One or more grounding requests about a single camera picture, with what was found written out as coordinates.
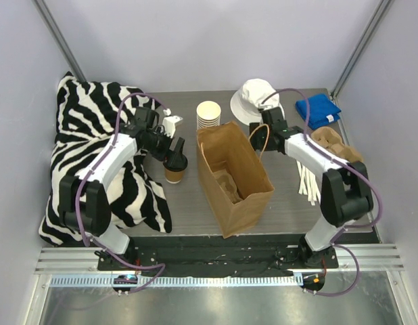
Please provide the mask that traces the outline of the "brown paper bag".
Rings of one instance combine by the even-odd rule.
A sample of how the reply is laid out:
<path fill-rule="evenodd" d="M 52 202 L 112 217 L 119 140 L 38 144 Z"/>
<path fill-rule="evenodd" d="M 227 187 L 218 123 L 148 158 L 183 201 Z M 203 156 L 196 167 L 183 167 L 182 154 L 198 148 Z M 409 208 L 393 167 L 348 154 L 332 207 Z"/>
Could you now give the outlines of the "brown paper bag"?
<path fill-rule="evenodd" d="M 196 131 L 198 177 L 223 238 L 254 227 L 269 203 L 274 187 L 235 122 Z M 233 177 L 241 202 L 233 204 L 215 180 L 226 169 Z"/>

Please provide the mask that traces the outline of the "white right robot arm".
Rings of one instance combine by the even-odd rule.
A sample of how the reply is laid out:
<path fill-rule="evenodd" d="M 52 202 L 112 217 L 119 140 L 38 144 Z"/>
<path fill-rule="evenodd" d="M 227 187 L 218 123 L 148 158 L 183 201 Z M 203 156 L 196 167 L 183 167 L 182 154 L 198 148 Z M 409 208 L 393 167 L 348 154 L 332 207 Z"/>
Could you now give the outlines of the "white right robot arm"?
<path fill-rule="evenodd" d="M 305 267 L 319 264 L 333 239 L 373 209 L 367 168 L 350 164 L 319 146 L 299 127 L 288 127 L 280 107 L 260 109 L 260 123 L 250 123 L 253 149 L 277 151 L 295 159 L 321 182 L 318 221 L 298 244 L 298 259 Z"/>

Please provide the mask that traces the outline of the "brown paper coffee cup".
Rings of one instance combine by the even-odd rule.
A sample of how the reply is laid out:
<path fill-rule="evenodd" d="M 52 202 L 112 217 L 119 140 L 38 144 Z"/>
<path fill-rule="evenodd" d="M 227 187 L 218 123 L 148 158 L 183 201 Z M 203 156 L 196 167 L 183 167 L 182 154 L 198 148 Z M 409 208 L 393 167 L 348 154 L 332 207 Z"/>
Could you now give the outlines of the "brown paper coffee cup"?
<path fill-rule="evenodd" d="M 185 156 L 170 158 L 163 163 L 164 176 L 168 183 L 177 184 L 181 182 L 185 170 L 188 167 L 188 159 Z"/>

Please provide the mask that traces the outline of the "black plastic cup lid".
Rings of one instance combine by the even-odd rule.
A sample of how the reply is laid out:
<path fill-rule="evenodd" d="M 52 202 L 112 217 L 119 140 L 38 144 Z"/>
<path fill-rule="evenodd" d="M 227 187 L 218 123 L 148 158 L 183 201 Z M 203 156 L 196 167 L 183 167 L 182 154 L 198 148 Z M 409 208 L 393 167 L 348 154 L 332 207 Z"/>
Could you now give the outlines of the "black plastic cup lid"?
<path fill-rule="evenodd" d="M 187 168 L 188 160 L 185 155 L 171 156 L 164 161 L 163 166 L 169 171 L 180 172 Z"/>

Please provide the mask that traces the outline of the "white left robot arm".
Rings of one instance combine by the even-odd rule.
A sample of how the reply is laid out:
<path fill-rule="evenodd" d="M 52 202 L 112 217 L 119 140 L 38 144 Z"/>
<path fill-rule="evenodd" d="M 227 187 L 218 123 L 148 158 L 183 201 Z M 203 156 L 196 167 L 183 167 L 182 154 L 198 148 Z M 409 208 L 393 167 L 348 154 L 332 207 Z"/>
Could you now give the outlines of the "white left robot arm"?
<path fill-rule="evenodd" d="M 156 160 L 172 172 L 187 168 L 183 154 L 185 140 L 172 141 L 183 118 L 164 110 L 165 117 L 158 125 L 159 114 L 139 107 L 134 117 L 121 123 L 105 148 L 88 167 L 76 175 L 66 175 L 59 184 L 59 218 L 73 230 L 84 230 L 103 247 L 113 252 L 113 262 L 123 270 L 131 269 L 137 254 L 133 241 L 112 222 L 112 209 L 107 189 L 119 170 L 140 149 L 147 150 Z"/>

